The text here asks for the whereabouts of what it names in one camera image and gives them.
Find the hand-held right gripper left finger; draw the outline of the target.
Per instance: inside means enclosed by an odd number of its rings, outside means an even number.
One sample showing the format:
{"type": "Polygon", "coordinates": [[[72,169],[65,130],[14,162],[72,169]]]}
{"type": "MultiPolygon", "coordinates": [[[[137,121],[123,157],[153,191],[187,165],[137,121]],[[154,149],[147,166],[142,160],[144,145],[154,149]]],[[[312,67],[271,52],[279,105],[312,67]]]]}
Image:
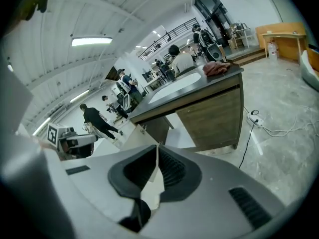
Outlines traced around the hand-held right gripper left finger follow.
{"type": "Polygon", "coordinates": [[[138,233],[151,217],[141,193],[156,168],[156,159],[156,145],[145,145],[63,161],[62,165],[93,207],[113,222],[138,233]]]}

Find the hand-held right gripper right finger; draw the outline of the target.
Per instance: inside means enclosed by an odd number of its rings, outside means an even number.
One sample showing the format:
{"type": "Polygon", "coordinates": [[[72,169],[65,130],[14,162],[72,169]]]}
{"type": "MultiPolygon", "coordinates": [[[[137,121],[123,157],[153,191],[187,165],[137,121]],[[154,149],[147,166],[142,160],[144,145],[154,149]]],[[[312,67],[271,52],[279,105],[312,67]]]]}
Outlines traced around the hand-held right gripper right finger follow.
{"type": "Polygon", "coordinates": [[[218,158],[162,145],[159,168],[165,189],[149,221],[153,239],[235,239],[284,209],[267,187],[218,158]]]}

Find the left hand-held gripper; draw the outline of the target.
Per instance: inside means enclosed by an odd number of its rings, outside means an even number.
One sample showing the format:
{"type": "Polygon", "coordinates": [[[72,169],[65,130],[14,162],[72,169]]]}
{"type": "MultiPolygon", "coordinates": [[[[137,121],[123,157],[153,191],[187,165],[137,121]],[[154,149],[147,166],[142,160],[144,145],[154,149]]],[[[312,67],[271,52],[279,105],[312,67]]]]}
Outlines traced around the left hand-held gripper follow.
{"type": "Polygon", "coordinates": [[[76,135],[73,127],[51,122],[48,124],[46,140],[56,149],[60,159],[75,158],[70,154],[70,148],[67,144],[67,139],[73,136],[75,136],[74,141],[76,147],[94,144],[98,140],[96,134],[76,135]]]}

